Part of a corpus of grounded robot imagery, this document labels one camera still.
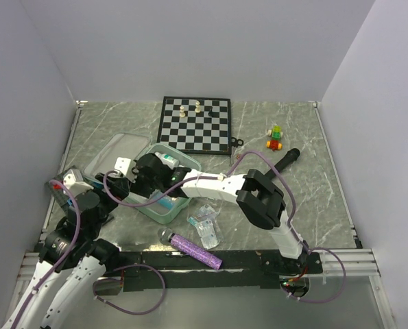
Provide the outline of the white medicine bottle green label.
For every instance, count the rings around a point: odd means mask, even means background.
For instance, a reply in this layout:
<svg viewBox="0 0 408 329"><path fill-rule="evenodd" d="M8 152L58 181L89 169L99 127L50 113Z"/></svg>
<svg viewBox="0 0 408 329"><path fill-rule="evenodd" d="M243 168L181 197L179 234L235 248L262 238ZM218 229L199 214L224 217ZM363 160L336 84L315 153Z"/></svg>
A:
<svg viewBox="0 0 408 329"><path fill-rule="evenodd" d="M179 165L179 160L170 156L169 154L162 154L160 152L154 153L164 165L167 165L170 169L174 169Z"/></svg>

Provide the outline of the blue white mask packet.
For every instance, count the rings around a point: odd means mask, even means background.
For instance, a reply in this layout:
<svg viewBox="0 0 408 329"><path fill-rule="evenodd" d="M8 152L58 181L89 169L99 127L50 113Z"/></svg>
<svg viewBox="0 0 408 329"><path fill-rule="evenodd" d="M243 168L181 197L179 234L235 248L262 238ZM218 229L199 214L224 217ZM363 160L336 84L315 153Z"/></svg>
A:
<svg viewBox="0 0 408 329"><path fill-rule="evenodd" d="M166 208L167 210L171 210L175 207L176 205L176 199L171 198L168 196L164 196L163 198L158 200L158 203L163 207Z"/></svg>

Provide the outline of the alcohol wipe sachets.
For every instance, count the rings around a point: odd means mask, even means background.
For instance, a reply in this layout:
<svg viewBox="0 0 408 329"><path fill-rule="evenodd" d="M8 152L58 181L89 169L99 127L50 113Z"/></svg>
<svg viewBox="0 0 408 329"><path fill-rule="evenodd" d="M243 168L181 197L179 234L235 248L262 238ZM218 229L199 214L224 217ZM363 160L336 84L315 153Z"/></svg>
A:
<svg viewBox="0 0 408 329"><path fill-rule="evenodd" d="M216 248L223 241L219 226L213 220L198 222L196 229L204 249Z"/></svg>

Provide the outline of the black binder clip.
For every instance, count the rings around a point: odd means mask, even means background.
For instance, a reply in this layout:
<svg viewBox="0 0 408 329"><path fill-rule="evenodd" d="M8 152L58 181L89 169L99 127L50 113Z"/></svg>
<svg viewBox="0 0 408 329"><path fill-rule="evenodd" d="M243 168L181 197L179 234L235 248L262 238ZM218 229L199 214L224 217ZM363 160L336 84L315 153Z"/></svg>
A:
<svg viewBox="0 0 408 329"><path fill-rule="evenodd" d="M240 147L240 146L243 146L243 144L244 144L243 139L235 138L235 137L231 138L231 146L232 147Z"/></svg>

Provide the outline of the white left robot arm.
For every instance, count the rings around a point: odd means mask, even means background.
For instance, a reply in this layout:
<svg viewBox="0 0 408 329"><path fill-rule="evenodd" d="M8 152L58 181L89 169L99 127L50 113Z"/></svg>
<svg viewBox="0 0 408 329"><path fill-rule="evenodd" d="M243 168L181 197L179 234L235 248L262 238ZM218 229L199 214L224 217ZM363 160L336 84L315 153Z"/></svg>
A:
<svg viewBox="0 0 408 329"><path fill-rule="evenodd" d="M128 196L128 180L114 171L105 184L89 184L72 169L49 184L70 204L47 235L32 279L4 328L57 328L82 289L119 269L118 247L101 239L99 232Z"/></svg>

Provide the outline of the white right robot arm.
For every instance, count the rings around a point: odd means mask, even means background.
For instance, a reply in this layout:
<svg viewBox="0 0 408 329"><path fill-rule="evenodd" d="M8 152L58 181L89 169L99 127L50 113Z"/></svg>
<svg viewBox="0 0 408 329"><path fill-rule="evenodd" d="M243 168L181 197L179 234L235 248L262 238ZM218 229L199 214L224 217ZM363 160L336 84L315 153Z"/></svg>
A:
<svg viewBox="0 0 408 329"><path fill-rule="evenodd" d="M285 269L298 273L307 265L307 246L291 224L295 199L280 172L299 156L298 149L291 149L267 173L250 169L246 174L235 175L233 169L211 174L189 167L169 167L148 153L131 169L125 190L146 198L158 191L170 197L203 197L236 204L253 226L271 234Z"/></svg>

